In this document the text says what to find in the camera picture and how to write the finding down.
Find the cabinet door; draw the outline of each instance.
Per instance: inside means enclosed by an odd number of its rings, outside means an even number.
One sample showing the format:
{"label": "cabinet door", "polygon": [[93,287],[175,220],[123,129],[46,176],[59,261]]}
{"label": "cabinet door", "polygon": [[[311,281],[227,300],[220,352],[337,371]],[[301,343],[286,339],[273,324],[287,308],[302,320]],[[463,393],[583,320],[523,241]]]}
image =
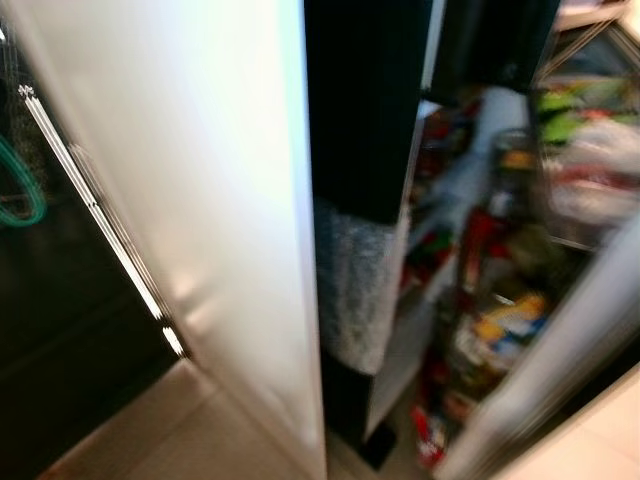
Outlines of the cabinet door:
{"label": "cabinet door", "polygon": [[323,478],[302,2],[5,5],[196,361]]}

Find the green cord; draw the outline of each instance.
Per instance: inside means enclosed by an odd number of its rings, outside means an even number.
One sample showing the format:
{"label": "green cord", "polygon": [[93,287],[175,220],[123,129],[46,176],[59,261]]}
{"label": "green cord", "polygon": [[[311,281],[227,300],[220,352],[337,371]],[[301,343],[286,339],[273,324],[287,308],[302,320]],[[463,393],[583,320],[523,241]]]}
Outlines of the green cord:
{"label": "green cord", "polygon": [[29,171],[29,168],[2,135],[0,135],[0,161],[4,162],[7,168],[22,184],[22,187],[29,197],[31,210],[33,212],[30,217],[20,218],[0,204],[0,223],[5,223],[10,227],[28,227],[29,225],[38,223],[47,212],[47,203],[42,194],[42,190]]}

